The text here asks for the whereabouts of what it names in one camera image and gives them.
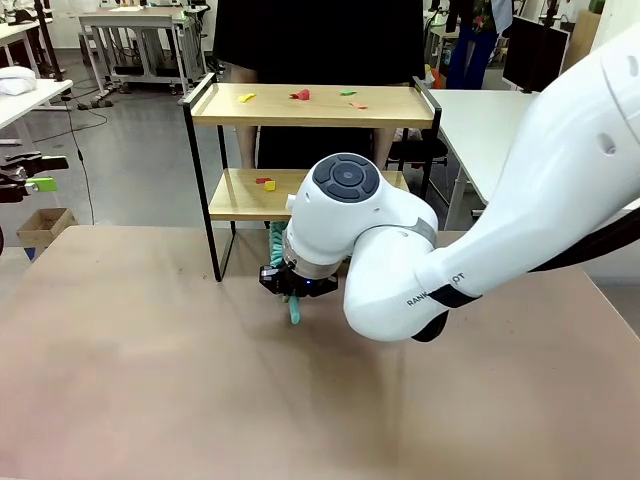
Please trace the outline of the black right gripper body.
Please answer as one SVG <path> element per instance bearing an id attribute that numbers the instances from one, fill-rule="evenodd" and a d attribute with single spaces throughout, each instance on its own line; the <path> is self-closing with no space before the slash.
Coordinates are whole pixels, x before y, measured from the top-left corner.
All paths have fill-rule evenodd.
<path id="1" fill-rule="evenodd" d="M 336 275 L 322 279 L 300 276 L 293 262 L 281 261 L 279 264 L 265 265 L 260 268 L 259 283 L 275 295 L 287 297 L 319 297 L 338 289 Z"/>

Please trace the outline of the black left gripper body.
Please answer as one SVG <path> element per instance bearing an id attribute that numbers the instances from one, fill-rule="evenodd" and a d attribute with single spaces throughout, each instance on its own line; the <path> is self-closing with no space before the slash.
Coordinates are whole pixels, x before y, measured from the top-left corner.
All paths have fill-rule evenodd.
<path id="1" fill-rule="evenodd" d="M 19 203 L 28 196 L 25 187 L 27 174 L 21 167 L 1 169 L 0 202 Z"/>

